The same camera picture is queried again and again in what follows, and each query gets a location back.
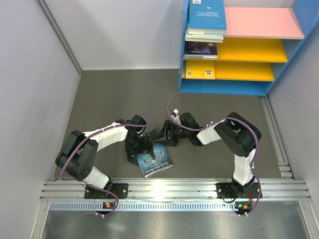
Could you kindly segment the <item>teal blue book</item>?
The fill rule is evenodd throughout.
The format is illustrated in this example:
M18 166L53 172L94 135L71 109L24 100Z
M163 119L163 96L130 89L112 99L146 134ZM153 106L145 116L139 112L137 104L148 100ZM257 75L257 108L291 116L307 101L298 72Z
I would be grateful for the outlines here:
M226 35L224 1L190 0L187 33Z

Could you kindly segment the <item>yellow book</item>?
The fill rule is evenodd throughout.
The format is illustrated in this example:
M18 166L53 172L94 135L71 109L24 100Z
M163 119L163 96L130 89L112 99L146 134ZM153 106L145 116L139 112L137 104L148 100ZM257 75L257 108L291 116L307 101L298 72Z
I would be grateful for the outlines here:
M215 79L214 62L212 60L186 60L184 76L186 79Z

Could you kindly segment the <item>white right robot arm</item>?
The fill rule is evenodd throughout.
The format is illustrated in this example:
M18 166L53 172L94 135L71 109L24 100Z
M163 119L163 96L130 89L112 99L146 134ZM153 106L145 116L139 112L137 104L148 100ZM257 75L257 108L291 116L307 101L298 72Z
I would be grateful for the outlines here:
M252 168L261 137L258 128L236 112L218 122L200 127L191 113L179 115L178 110L174 110L154 141L166 146L177 146L180 139L187 138L199 147L223 141L234 154L235 169L231 188L237 197L242 198L250 193L255 180Z

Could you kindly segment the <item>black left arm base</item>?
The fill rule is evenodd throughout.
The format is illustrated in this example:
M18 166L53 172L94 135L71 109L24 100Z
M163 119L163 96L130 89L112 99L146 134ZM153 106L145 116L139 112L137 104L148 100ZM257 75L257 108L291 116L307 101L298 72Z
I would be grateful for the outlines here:
M119 199L126 199L128 195L128 184L127 183L114 183L109 182L103 191L92 188L85 183L81 183L85 189L85 199L114 199L116 195Z

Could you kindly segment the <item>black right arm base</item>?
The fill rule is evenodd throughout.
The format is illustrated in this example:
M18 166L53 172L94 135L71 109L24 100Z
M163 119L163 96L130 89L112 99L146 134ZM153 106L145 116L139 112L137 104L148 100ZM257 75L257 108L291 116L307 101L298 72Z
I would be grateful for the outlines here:
M257 199L262 198L261 187L253 177L245 185L241 185L233 178L228 183L216 184L217 198L225 202L234 202L236 199Z

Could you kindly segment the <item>navy blue book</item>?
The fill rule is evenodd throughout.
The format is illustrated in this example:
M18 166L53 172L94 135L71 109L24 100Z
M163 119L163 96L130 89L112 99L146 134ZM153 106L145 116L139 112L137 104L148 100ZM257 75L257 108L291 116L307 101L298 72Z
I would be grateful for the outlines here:
M163 143L155 143L153 156L144 153L137 156L137 163L144 178L173 167L172 160Z

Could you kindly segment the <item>grey book with circle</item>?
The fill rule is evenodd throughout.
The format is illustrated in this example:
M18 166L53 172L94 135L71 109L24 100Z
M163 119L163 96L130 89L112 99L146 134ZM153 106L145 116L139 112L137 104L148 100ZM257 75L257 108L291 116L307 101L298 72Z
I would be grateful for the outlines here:
M189 42L222 43L223 40L224 36L219 34L185 34L185 41Z

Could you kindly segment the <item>purple galaxy cover book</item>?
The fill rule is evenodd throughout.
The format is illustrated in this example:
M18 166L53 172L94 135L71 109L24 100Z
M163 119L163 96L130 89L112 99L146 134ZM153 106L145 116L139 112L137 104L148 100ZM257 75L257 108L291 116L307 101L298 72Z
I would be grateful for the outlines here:
M217 45L210 42L190 42L184 44L185 59L217 59Z

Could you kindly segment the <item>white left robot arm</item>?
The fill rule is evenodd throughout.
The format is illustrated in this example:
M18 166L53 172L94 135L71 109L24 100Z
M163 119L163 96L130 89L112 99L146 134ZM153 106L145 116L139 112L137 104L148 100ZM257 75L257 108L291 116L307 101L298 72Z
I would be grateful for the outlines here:
M119 119L110 125L93 131L72 131L58 153L55 164L64 174L95 189L96 193L107 198L112 194L112 179L94 166L96 155L102 149L115 143L124 142L129 162L138 164L137 157L144 154L155 159L152 137L144 134L147 122L144 114L134 115L132 119Z

